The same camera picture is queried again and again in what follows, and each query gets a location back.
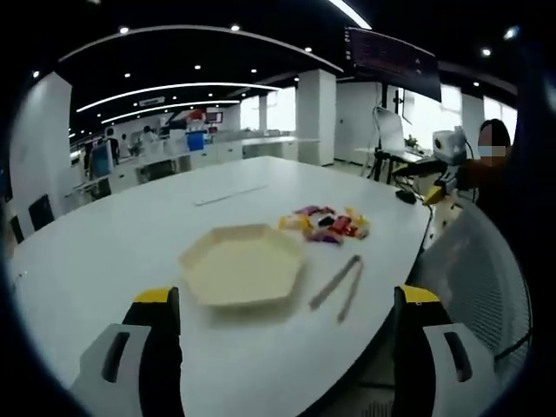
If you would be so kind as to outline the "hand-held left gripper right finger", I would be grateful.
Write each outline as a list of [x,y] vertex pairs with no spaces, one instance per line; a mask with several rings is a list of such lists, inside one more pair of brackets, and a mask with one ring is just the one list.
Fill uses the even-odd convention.
[[493,355],[432,292],[394,289],[394,416],[481,416],[499,393]]

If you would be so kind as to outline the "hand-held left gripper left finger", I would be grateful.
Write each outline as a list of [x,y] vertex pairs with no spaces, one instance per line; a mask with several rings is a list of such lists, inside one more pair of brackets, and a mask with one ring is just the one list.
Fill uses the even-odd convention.
[[139,294],[82,353],[70,392],[87,416],[182,416],[179,290]]

